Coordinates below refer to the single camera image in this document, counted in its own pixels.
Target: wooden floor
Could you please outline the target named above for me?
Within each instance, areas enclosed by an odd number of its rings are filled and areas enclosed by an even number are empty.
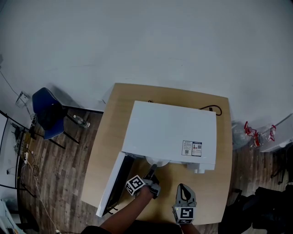
[[[57,143],[66,145],[66,149],[62,149],[38,137],[34,165],[39,167],[37,181],[42,200],[59,231],[80,233],[88,225],[99,225],[97,208],[81,202],[81,192],[102,114],[73,110],[69,113],[79,115],[91,123],[85,129],[65,117],[65,131],[80,144],[62,134],[55,138]],[[43,134],[40,126],[37,126],[36,132]],[[22,177],[28,189],[37,195],[34,199],[27,192],[21,191],[23,206],[35,217],[40,233],[54,234],[56,229],[39,200],[35,180],[28,166],[23,168]]]
[[[35,163],[39,167],[37,177],[43,202],[61,232],[80,233],[88,225],[99,225],[101,220],[95,215],[97,208],[81,201],[82,186],[85,178],[89,156],[92,150],[97,129],[102,115],[97,113],[70,111],[87,119],[91,126],[88,129],[78,127],[65,118],[65,130],[80,141],[77,145],[65,135],[56,141],[66,145],[66,149],[38,137],[35,148]],[[43,133],[40,126],[37,132]],[[258,186],[273,190],[285,190],[288,175],[284,183],[278,185],[280,176],[271,179],[271,174],[278,167],[272,154],[263,154],[250,150],[248,146],[233,152],[233,168],[228,204],[233,203],[234,188],[243,190],[243,195],[254,194]],[[26,166],[22,177],[27,187],[38,196],[31,171]],[[55,228],[43,208],[39,196],[34,199],[27,192],[21,191],[23,206],[31,211],[40,227],[40,233],[53,234]],[[216,234],[217,224],[197,226],[201,234]],[[245,234],[265,234],[265,230],[249,229]]]

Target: power cord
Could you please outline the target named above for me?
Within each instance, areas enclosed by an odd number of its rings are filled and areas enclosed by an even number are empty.
[[[217,113],[216,113],[216,115],[217,115],[217,116],[222,115],[222,109],[221,109],[219,106],[217,106],[217,105],[209,105],[209,106],[205,106],[205,107],[200,108],[200,110],[206,109],[206,108],[208,108],[208,107],[213,107],[213,106],[219,108],[219,110],[220,110],[220,112],[221,112],[220,114],[217,114]]]
[[[23,104],[25,105],[25,107],[27,108],[27,112],[29,114],[29,117],[32,119],[32,115],[28,110],[28,107],[26,105],[26,103],[20,98],[20,96],[14,91],[14,89],[11,87],[11,85],[9,84],[9,82],[6,80],[5,76],[3,75],[3,73],[0,70],[1,75],[3,76],[4,80],[6,81],[6,83],[9,85],[9,87],[11,88],[11,90],[17,95],[17,97],[23,102]]]
[[[31,167],[32,173],[33,173],[33,168],[32,168],[32,166],[31,166],[31,164],[30,164],[29,162],[27,162],[27,164],[29,164],[29,166]],[[34,174],[33,174],[33,177],[34,177],[34,179],[35,179],[35,181],[36,181],[36,187],[37,187],[37,190],[38,190],[38,194],[39,194],[39,196],[40,196],[41,203],[43,204],[43,206],[44,206],[44,208],[45,208],[45,211],[46,211],[46,213],[47,213],[47,216],[49,217],[49,219],[51,220],[52,224],[54,225],[55,230],[58,230],[57,227],[56,227],[56,225],[55,225],[55,223],[54,223],[53,220],[51,219],[51,217],[50,217],[50,215],[49,215],[49,213],[48,213],[46,207],[45,207],[45,204],[44,204],[44,202],[43,202],[43,200],[42,200],[42,197],[41,197],[40,190],[38,189],[37,179],[36,179],[36,177],[34,176]]]
[[[33,162],[32,162],[32,165],[33,165],[33,163],[35,162],[35,157],[33,156],[32,151],[28,147],[24,147],[24,148],[27,149],[31,153],[31,155],[33,157]]]

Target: wooden table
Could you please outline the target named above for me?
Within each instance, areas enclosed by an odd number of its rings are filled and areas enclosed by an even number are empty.
[[[186,165],[169,163],[156,170],[161,194],[152,200],[138,220],[174,222],[172,206],[175,204],[177,186],[184,183],[196,195],[197,210],[193,224],[221,222],[224,213],[232,168],[232,131],[228,99],[198,92],[146,85],[115,84],[103,114],[87,167],[81,199],[98,207],[119,151],[122,149],[134,101],[201,108],[218,105],[222,115],[217,116],[217,158],[215,170],[194,174]],[[146,160],[136,160],[130,176],[144,176],[150,165]],[[133,198],[124,191],[121,209]]]

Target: person's arm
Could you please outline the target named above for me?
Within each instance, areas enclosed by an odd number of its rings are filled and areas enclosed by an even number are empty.
[[[199,231],[193,226],[193,224],[182,224],[180,225],[184,234],[200,234]]]
[[[135,198],[122,210],[118,211],[116,214],[113,214],[100,227],[112,234],[124,233],[152,198],[153,194],[150,189],[147,186],[143,186],[137,198]]]

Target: wire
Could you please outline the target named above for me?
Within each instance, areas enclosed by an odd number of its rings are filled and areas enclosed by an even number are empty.
[[[217,113],[216,113],[217,116],[222,115],[222,109],[221,109],[219,106],[217,106],[217,105],[209,105],[209,106],[205,106],[205,107],[200,108],[200,110],[203,110],[203,109],[206,109],[206,108],[208,108],[208,107],[212,107],[212,106],[215,106],[215,107],[217,107],[217,108],[220,109],[220,112],[221,112],[221,113],[220,113],[220,114],[217,114]]]
[[[29,166],[31,167],[31,170],[32,170],[32,173],[33,173],[33,168],[32,168],[32,166],[30,165],[30,163],[29,162],[27,162],[28,164],[29,164]],[[55,223],[53,222],[53,220],[51,219],[51,217],[49,216],[49,213],[48,213],[48,211],[47,211],[47,209],[46,209],[46,207],[45,207],[45,204],[44,204],[44,202],[43,202],[43,200],[42,200],[42,198],[41,198],[41,193],[40,193],[40,190],[38,189],[38,183],[37,183],[37,179],[36,179],[36,177],[35,177],[35,175],[33,174],[33,177],[34,177],[34,179],[35,179],[35,181],[36,181],[36,187],[37,187],[37,190],[38,190],[38,194],[40,195],[40,200],[41,200],[41,203],[43,204],[43,206],[44,206],[44,208],[45,208],[45,211],[46,211],[46,213],[47,213],[47,215],[48,215],[48,217],[49,217],[49,219],[51,220],[51,222],[52,222],[52,224],[54,225],[54,227],[56,228],[55,230],[58,230],[58,228],[56,227],[56,225],[55,225]]]
[[[25,103],[25,102],[20,98],[20,96],[14,91],[14,89],[11,87],[11,85],[9,84],[9,82],[6,80],[6,78],[5,78],[5,76],[3,75],[3,73],[1,72],[1,70],[0,70],[0,73],[1,73],[1,75],[3,76],[3,78],[5,79],[6,83],[7,83],[7,84],[9,85],[9,87],[11,88],[11,90],[12,90],[12,91],[18,96],[18,98],[23,102],[23,104],[24,104],[25,107],[27,108],[27,112],[28,112],[30,118],[32,118],[32,117],[31,117],[31,113],[29,112],[26,103]]]
[[[26,164],[22,167],[22,169],[23,169],[25,166],[26,166]],[[20,172],[20,178],[22,179],[22,170],[21,170],[21,172]],[[22,179],[22,183],[24,184],[23,179]]]
[[[35,162],[35,157],[33,156],[33,153],[31,152],[31,150],[27,147],[24,147],[25,149],[28,149],[28,151],[31,153],[32,157],[33,157],[33,162],[32,162],[32,165],[34,164]]]
[[[33,172],[33,175],[34,175],[35,177],[37,177],[37,176],[38,176],[38,166],[36,166],[36,165],[33,166],[33,170],[35,170],[35,169],[37,169],[37,173],[34,173],[34,172]]]

